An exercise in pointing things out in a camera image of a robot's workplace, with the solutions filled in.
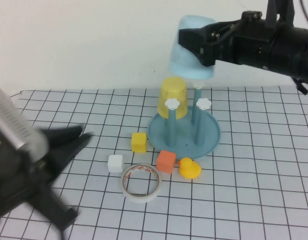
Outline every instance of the tape roll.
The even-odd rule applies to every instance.
[[[134,174],[134,173],[137,173],[139,171],[146,171],[146,172],[149,172],[151,174],[153,174],[157,181],[158,181],[158,185],[157,185],[157,188],[155,189],[154,192],[148,194],[148,195],[144,195],[144,194],[132,194],[132,193],[129,193],[127,191],[127,180],[128,178]],[[162,178],[159,174],[159,172],[157,171],[157,169],[155,167],[153,167],[152,165],[149,165],[149,164],[136,164],[136,165],[133,165],[131,167],[129,167],[128,169],[126,169],[124,172],[123,172],[123,175],[121,177],[121,183],[122,183],[122,191],[123,191],[123,195],[128,199],[130,200],[131,202],[134,202],[134,203],[138,203],[138,204],[144,204],[144,203],[148,203],[150,201],[152,201],[153,199],[155,199],[158,194],[160,193],[160,190],[161,190],[161,187],[162,187]]]

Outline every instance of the yellow cup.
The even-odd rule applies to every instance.
[[[169,118],[169,110],[165,106],[167,99],[177,99],[179,107],[176,109],[176,119],[183,118],[188,113],[188,95],[185,81],[178,76],[165,78],[160,88],[158,98],[158,114]]]

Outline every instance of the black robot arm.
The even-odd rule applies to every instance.
[[[181,29],[178,42],[203,66],[220,60],[287,75],[307,94],[308,29],[294,27],[294,14],[293,0],[269,0],[266,19],[260,11],[244,11],[237,21]]]

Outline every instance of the blue round base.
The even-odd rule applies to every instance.
[[[206,114],[206,133],[203,146],[197,146],[194,143],[197,125],[191,123],[191,106],[188,107],[188,113],[185,117],[176,120],[176,144],[174,146],[167,146],[166,144],[167,119],[159,114],[156,114],[149,123],[148,139],[158,151],[166,150],[176,153],[177,159],[203,157],[214,150],[221,138],[218,121],[208,112]]]

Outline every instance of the white grid surface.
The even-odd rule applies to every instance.
[[[202,174],[162,174],[160,195],[147,204],[126,200],[125,166],[156,165],[158,152],[131,151],[133,132],[146,132],[157,112],[158,89],[23,91],[15,103],[34,127],[85,125],[89,145],[53,185],[80,212],[66,230],[70,240],[308,240],[308,95],[294,87],[204,89],[212,100],[221,142],[199,159]],[[189,101],[194,91],[188,90]],[[129,190],[155,187],[149,175],[130,179]],[[25,204],[0,221],[0,240],[57,240],[58,232]]]

